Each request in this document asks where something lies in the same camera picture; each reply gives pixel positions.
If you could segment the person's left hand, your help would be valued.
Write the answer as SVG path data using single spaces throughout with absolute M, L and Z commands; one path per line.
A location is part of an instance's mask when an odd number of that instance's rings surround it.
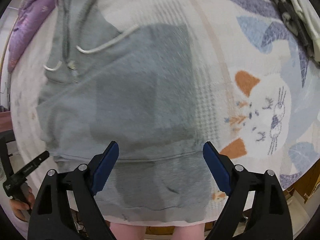
M 28 186 L 28 194 L 26 196 L 27 198 L 27 202 L 22 202 L 20 200 L 17 199 L 10 199 L 9 203 L 10 203 L 10 207 L 13 211 L 13 214 L 20 219 L 21 221 L 24 222 L 28 222 L 29 219 L 27 217 L 25 217 L 25 215 L 23 214 L 23 211 L 27 212 L 29 209 L 33 208 L 33 205 L 35 203 L 35 196 L 33 194 L 33 191 L 31 189 L 31 187 Z

